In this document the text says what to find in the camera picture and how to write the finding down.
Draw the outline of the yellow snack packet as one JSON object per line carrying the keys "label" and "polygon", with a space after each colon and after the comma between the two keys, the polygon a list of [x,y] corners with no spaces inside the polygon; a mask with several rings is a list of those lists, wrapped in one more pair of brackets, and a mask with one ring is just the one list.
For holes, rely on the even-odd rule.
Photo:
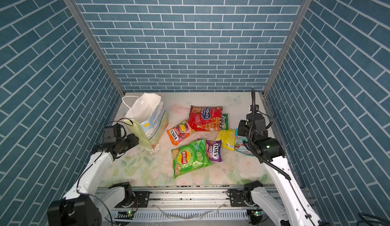
{"label": "yellow snack packet", "polygon": [[221,141],[221,146],[230,151],[235,150],[236,132],[234,129],[220,130],[216,136],[216,141]]}

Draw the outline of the teal Fox's candy packet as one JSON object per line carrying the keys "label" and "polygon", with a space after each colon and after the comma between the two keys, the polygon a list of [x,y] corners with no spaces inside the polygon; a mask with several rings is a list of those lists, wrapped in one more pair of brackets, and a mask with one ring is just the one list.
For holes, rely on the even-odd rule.
{"label": "teal Fox's candy packet", "polygon": [[235,150],[241,154],[247,156],[254,156],[245,146],[248,142],[247,138],[244,136],[238,135],[238,129],[235,129]]}

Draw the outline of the floral paper gift bag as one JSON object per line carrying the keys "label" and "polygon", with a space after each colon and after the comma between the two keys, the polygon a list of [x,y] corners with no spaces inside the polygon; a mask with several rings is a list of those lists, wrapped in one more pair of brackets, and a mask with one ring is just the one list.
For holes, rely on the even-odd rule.
{"label": "floral paper gift bag", "polygon": [[139,138],[139,144],[154,149],[168,126],[168,112],[161,96],[144,93],[141,96],[124,96],[128,108],[122,120],[128,130]]}

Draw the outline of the purple Fox's candy packet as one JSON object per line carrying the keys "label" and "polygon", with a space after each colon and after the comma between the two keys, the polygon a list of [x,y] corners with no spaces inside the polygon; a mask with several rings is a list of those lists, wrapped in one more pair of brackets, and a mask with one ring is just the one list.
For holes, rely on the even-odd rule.
{"label": "purple Fox's candy packet", "polygon": [[211,162],[222,162],[221,157],[222,142],[219,141],[206,141],[206,154]]}

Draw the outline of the red snack packet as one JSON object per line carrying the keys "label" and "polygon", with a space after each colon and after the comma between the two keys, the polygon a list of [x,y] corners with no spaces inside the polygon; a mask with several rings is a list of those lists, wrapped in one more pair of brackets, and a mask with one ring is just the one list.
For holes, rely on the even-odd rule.
{"label": "red snack packet", "polygon": [[220,131],[222,106],[191,106],[188,123],[194,131]]}

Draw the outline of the orange Fox's candy packet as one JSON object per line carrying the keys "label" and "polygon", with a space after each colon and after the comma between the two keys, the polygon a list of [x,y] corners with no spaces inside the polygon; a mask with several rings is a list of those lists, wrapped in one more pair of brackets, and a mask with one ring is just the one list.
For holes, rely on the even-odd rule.
{"label": "orange Fox's candy packet", "polygon": [[167,130],[168,137],[174,146],[178,146],[184,139],[195,131],[189,125],[188,120],[184,120],[173,128]]}

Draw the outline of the bright green snack packet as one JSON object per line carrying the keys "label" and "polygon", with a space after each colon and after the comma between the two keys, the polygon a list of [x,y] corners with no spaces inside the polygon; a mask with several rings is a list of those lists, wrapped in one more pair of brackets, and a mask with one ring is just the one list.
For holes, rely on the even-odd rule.
{"label": "bright green snack packet", "polygon": [[171,154],[174,178],[212,165],[206,153],[205,139],[173,149]]}

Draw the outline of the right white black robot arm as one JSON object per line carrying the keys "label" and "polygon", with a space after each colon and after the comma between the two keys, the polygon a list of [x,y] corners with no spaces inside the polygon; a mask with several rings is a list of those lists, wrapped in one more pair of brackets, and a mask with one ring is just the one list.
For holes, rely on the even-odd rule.
{"label": "right white black robot arm", "polygon": [[248,183],[249,204],[258,205],[277,226],[329,226],[315,212],[299,187],[280,143],[241,120],[238,135],[245,136],[247,149],[261,162],[272,179],[282,203],[278,203],[260,182]]}

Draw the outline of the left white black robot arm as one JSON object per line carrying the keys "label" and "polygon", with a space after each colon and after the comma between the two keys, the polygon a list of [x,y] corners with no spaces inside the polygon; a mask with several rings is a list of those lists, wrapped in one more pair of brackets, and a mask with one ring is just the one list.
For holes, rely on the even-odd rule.
{"label": "left white black robot arm", "polygon": [[138,210],[139,199],[129,182],[117,183],[109,187],[104,195],[96,190],[106,170],[115,159],[136,147],[139,139],[127,135],[115,141],[106,138],[104,143],[92,149],[90,160],[72,188],[58,201],[53,201],[47,209],[48,223],[51,226],[101,226],[104,221],[114,225],[112,210],[119,207],[131,215]]}

